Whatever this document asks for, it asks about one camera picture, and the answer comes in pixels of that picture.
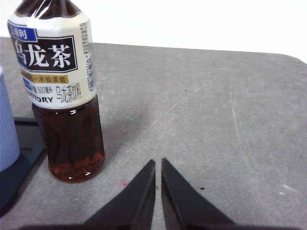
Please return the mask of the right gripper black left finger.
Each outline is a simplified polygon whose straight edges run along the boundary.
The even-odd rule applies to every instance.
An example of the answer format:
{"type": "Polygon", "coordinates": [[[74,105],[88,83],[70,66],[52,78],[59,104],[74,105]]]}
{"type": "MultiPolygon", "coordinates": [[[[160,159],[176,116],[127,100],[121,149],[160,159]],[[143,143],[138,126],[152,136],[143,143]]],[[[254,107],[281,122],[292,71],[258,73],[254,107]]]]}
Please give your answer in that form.
{"type": "Polygon", "coordinates": [[[155,161],[149,160],[129,184],[84,226],[89,230],[149,230],[155,203],[155,161]]]}

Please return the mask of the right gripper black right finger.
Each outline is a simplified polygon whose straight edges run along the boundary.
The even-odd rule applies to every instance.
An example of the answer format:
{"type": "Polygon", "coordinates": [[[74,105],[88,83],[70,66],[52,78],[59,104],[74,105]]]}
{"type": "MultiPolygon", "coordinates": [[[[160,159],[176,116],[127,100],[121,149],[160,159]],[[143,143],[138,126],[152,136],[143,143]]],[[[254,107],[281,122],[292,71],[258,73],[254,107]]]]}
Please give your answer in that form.
{"type": "Polygon", "coordinates": [[[237,229],[237,225],[201,196],[166,158],[161,163],[161,198],[168,230],[237,229]]]}

